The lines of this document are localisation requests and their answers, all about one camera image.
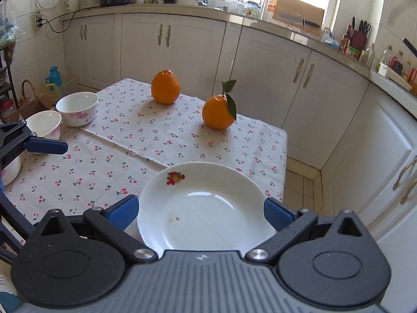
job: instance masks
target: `plastic bag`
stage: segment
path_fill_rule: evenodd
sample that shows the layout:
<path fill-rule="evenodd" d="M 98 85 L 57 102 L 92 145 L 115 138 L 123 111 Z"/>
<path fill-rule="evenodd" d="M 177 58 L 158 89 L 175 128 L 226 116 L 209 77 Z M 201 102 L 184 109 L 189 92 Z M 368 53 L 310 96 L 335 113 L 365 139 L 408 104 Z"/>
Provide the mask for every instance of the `plastic bag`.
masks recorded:
<path fill-rule="evenodd" d="M 26 31 L 16 22 L 15 8 L 11 0 L 0 2 L 0 50 L 16 42 Z"/>

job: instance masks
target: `knife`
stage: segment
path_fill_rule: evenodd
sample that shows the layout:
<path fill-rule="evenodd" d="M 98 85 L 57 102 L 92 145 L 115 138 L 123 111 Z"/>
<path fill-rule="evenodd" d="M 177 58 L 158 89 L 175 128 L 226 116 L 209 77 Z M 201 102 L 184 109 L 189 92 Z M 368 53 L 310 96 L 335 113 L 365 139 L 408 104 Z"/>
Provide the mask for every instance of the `knife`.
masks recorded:
<path fill-rule="evenodd" d="M 315 22 L 309 21 L 309 20 L 304 20 L 301 19 L 299 17 L 294 17 L 294 15 L 290 15 L 290 14 L 281 14 L 279 15 L 280 18 L 286 19 L 286 20 L 290 20 L 290 21 L 294 21 L 296 23 L 302 23 L 302 24 L 306 24 L 308 26 L 312 26 L 315 28 L 321 28 L 322 26 L 319 24 L 316 24 Z"/>

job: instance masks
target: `wicker basket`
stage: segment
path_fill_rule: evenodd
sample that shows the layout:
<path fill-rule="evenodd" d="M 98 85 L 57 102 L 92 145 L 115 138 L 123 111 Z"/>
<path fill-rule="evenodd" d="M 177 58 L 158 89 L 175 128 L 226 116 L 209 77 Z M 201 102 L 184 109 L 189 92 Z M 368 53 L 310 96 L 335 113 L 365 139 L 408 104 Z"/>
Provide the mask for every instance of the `wicker basket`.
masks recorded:
<path fill-rule="evenodd" d="M 19 98 L 19 107 L 23 107 L 24 105 L 27 105 L 29 102 L 31 102 L 31 101 L 33 100 L 33 98 L 32 98 L 32 99 L 28 99 L 28 98 L 26 97 L 25 93 L 24 93 L 24 84 L 25 84 L 26 82 L 27 82 L 27 83 L 30 85 L 30 87 L 32 88 L 32 91 L 33 91 L 33 94 L 34 94 L 34 96 L 35 96 L 35 99 L 37 99 L 37 98 L 38 98 L 38 94 L 36 93 L 36 90 L 35 90 L 35 88 L 33 87 L 32 82 L 30 82 L 29 80 L 24 80 L 24 81 L 22 82 L 22 96 Z"/>

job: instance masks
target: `table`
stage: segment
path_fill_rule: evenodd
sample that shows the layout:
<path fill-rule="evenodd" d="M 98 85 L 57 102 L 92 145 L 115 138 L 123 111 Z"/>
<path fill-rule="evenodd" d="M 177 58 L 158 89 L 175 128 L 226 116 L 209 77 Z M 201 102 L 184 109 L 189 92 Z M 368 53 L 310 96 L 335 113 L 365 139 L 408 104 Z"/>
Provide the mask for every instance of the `table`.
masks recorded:
<path fill-rule="evenodd" d="M 20 173 L 5 194 L 29 221 L 39 221 L 51 208 L 65 215 L 107 208 L 127 194 L 140 195 L 166 166 L 190 161 L 236 169 L 266 196 L 282 201 L 284 130 L 239 115 L 227 130 L 212 130 L 201 117 L 204 101 L 180 95 L 173 105 L 160 105 L 149 84 L 132 79 L 97 94 L 99 105 L 90 124 L 62 126 L 61 140 L 69 146 L 65 155 L 23 153 Z M 126 231 L 140 239 L 136 221 Z"/>

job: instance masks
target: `kitchen cabinet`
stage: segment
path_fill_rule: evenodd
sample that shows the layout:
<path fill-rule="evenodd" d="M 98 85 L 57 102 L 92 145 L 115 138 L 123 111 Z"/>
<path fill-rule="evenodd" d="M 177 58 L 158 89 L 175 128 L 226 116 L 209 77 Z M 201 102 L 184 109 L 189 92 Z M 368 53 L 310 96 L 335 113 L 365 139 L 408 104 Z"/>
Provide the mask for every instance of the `kitchen cabinet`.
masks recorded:
<path fill-rule="evenodd" d="M 83 85 L 108 87 L 114 83 L 113 44 L 114 14 L 73 20 L 64 33 L 67 72 L 78 76 Z"/>
<path fill-rule="evenodd" d="M 297 43 L 243 27 L 231 74 L 238 112 L 282 127 L 310 54 Z"/>
<path fill-rule="evenodd" d="M 162 69 L 165 14 L 124 14 L 122 20 L 121 77 L 151 83 Z"/>
<path fill-rule="evenodd" d="M 413 202 L 410 193 L 404 205 L 392 207 L 415 180 L 417 163 L 405 171 L 396 189 L 393 185 L 416 155 L 417 121 L 371 83 L 345 135 L 322 169 L 325 207 L 334 213 L 350 208 L 367 227 L 390 212 L 396 214 L 389 214 L 394 218 L 387 220 L 394 221 Z M 384 222 L 374 224 L 374 236 L 390 224 Z"/>
<path fill-rule="evenodd" d="M 336 148 L 369 81 L 312 52 L 283 129 L 288 156 L 321 170 Z"/>
<path fill-rule="evenodd" d="M 181 93 L 211 97 L 226 23 L 190 16 L 125 14 L 122 20 L 121 76 L 151 83 L 170 69 Z"/>

